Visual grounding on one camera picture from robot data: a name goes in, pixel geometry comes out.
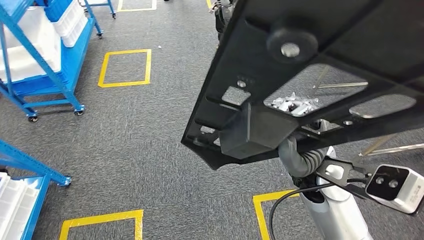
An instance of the blue shelving cart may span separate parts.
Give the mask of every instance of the blue shelving cart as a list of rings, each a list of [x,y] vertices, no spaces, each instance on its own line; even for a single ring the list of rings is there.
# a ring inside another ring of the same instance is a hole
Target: blue shelving cart
[[[68,186],[71,183],[71,177],[60,174],[1,139],[0,165],[23,169],[36,174],[35,176],[12,178],[13,180],[23,180],[27,185],[33,185],[35,189],[38,190],[38,194],[35,196],[35,203],[32,209],[30,209],[29,219],[25,225],[22,237],[20,238],[21,240],[30,240],[40,215],[40,210],[43,206],[43,201],[50,181],[55,182],[58,186]]]
[[[90,36],[93,28],[97,30],[97,36],[102,38],[103,31],[97,23],[96,17],[93,14],[91,6],[87,0],[84,0],[89,18],[85,28],[79,36],[74,47],[65,47],[61,43],[61,71],[55,73],[48,63],[42,58],[40,53],[31,44],[25,36],[22,29],[18,26],[18,22],[26,12],[26,9],[34,3],[34,0],[0,0],[0,40],[3,52],[3,60],[7,76],[7,83],[4,84],[0,80],[0,93],[10,99],[17,105],[28,117],[30,122],[37,122],[37,111],[33,108],[71,104],[74,108],[74,113],[77,116],[84,114],[85,106],[82,105],[74,95],[75,86],[80,75],[81,67],[86,56],[87,47],[90,41]],[[8,27],[10,32],[19,40],[26,48],[29,54],[37,61],[41,68],[46,72],[46,75],[36,76],[19,84],[12,82],[11,72],[8,61],[7,45],[4,33],[4,25]],[[33,84],[48,83],[45,86]],[[63,99],[26,102],[25,97],[62,94]]]

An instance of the white plastic bin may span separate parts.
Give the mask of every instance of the white plastic bin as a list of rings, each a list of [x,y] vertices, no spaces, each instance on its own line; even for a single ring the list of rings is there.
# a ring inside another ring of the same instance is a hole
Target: white plastic bin
[[[25,190],[24,181],[11,180],[5,173],[1,173],[4,185],[0,191],[0,240],[6,239],[15,209],[19,206],[21,196]]]
[[[72,48],[83,32],[88,19],[84,14],[84,9],[77,0],[73,0],[66,8],[57,22],[53,22],[54,28],[62,37],[63,45]]]
[[[0,240],[20,240],[40,190],[0,172]]]
[[[54,72],[60,72],[62,67],[61,39],[53,24],[47,19],[43,7],[29,7],[18,25],[51,69]],[[4,34],[12,82],[46,74],[7,27],[4,28]],[[6,68],[1,51],[0,78],[4,83],[7,82]]]

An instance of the black cable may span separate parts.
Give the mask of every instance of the black cable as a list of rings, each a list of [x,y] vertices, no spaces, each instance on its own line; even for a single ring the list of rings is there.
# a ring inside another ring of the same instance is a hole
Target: black cable
[[[360,183],[366,183],[366,178],[351,178],[348,179],[347,182],[348,183],[354,183],[354,182],[360,182]],[[277,209],[277,206],[285,199],[287,199],[288,197],[290,197],[291,195],[295,195],[295,194],[301,194],[304,192],[311,192],[311,191],[317,191],[323,188],[328,188],[331,186],[334,186],[334,183],[326,183],[326,184],[322,184],[322,185],[318,185],[318,186],[312,186],[312,187],[307,187],[307,188],[302,188],[302,189],[298,189],[298,190],[294,190],[291,191],[285,195],[283,195],[282,197],[280,197],[272,206],[271,208],[271,212],[269,213],[269,235],[271,236],[271,240],[276,240],[276,237],[274,236],[274,227],[273,227],[273,220],[274,220],[274,213]]]

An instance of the metal screw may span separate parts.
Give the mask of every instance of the metal screw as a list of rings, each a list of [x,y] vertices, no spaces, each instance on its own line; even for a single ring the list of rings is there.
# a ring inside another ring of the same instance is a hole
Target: metal screw
[[[296,43],[287,42],[281,46],[281,53],[288,58],[294,58],[299,55],[300,52],[301,49]]]
[[[343,124],[346,125],[346,126],[349,126],[349,125],[354,124],[354,122],[353,121],[349,121],[349,120],[345,120],[345,121],[343,121]]]
[[[242,80],[238,80],[237,81],[237,86],[239,86],[240,88],[245,88],[246,87],[246,83]]]

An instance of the camera lens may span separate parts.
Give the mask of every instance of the camera lens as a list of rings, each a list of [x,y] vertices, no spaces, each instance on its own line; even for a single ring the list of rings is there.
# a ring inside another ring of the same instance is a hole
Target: camera lens
[[[388,186],[394,189],[398,186],[398,184],[399,184],[398,181],[393,179],[388,183]]]
[[[377,179],[375,180],[375,182],[377,184],[382,184],[384,182],[384,178],[382,176],[377,177]]]

